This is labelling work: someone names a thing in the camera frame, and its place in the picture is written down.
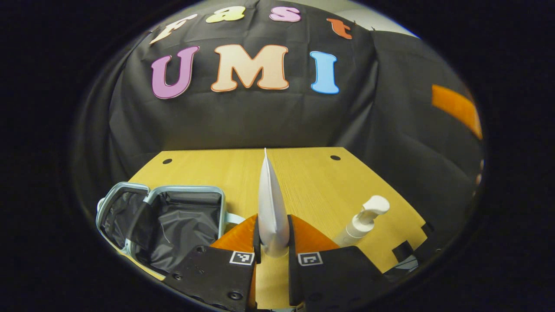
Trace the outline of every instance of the black mount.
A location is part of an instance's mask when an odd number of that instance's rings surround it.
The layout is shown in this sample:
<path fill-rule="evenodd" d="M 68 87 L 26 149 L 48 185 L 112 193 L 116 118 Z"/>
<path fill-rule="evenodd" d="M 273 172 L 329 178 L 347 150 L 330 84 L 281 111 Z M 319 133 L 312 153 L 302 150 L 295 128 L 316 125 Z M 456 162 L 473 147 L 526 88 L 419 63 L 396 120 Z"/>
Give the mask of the black mount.
<path fill-rule="evenodd" d="M 224 311 L 256 311 L 248 308 L 254 258 L 254 253 L 197 246 L 163 283 Z"/>

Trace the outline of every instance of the white bottle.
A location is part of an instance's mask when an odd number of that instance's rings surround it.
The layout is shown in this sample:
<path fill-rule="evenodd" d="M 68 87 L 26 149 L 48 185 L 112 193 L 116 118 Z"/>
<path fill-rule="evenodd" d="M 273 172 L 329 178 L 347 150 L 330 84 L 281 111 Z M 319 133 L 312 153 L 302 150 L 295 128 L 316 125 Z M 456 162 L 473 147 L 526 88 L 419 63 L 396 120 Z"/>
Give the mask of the white bottle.
<path fill-rule="evenodd" d="M 364 235 L 374 228 L 374 219 L 389 210 L 387 199 L 379 195 L 372 196 L 368 202 L 362 205 L 362 210 L 354 217 L 345 229 L 334 239 L 339 247 L 353 246 L 359 242 Z"/>

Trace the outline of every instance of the purple letter u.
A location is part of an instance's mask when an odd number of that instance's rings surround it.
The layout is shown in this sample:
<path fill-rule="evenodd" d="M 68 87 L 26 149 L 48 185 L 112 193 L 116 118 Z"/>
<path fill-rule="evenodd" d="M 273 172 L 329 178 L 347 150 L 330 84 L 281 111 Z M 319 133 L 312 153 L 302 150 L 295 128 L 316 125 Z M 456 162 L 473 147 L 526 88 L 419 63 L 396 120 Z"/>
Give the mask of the purple letter u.
<path fill-rule="evenodd" d="M 171 60 L 171 56 L 159 58 L 152 63 L 152 91 L 157 98 L 175 98 L 187 90 L 191 83 L 193 54 L 198 50 L 199 47 L 195 46 L 179 51 L 177 56 L 181 58 L 181 66 L 179 68 L 179 79 L 174 85 L 166 84 L 166 67 Z"/>

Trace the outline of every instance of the suitcase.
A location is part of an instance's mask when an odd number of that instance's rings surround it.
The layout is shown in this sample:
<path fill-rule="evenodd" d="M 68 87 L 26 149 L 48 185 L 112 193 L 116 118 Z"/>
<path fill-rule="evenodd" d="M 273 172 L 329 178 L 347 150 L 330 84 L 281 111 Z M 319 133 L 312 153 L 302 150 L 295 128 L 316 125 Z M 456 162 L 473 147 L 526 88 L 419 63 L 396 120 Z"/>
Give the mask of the suitcase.
<path fill-rule="evenodd" d="M 244 218 L 228 213 L 218 187 L 121 182 L 97 205 L 102 237 L 135 265 L 163 280 L 197 245 L 219 239 L 227 224 Z"/>

